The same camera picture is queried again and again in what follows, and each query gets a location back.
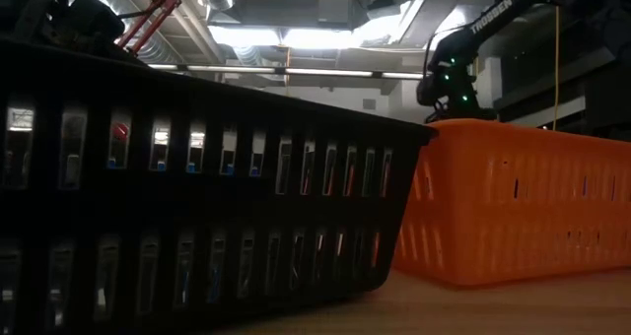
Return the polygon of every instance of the black plastic basket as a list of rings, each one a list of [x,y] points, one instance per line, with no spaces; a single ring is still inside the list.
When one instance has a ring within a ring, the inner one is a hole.
[[[208,329],[385,281],[430,128],[11,41],[0,57],[0,333]]]

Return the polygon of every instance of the basket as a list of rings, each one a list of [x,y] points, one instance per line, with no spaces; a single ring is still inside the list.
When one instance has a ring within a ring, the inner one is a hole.
[[[3,334],[180,333],[386,279],[433,129],[0,42]]]
[[[631,145],[470,119],[432,126],[393,267],[481,286],[631,265]]]

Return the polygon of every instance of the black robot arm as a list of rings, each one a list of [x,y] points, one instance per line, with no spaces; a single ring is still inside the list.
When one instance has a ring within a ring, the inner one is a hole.
[[[535,4],[568,7],[602,34],[604,44],[623,61],[631,63],[631,16],[623,0],[500,0],[479,19],[445,37],[436,48],[427,69],[432,72],[417,88],[422,105],[436,106],[447,97],[447,109],[437,119],[494,119],[490,109],[481,109],[467,67],[477,57],[480,45]]]

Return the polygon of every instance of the orange plastic basket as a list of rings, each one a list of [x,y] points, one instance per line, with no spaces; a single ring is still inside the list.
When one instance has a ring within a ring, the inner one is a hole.
[[[631,144],[473,119],[433,127],[396,269],[476,286],[631,265]]]

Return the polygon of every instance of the table surface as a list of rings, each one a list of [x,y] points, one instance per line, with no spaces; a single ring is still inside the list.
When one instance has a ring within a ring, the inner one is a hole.
[[[390,272],[354,300],[214,334],[631,334],[631,270],[456,291]]]

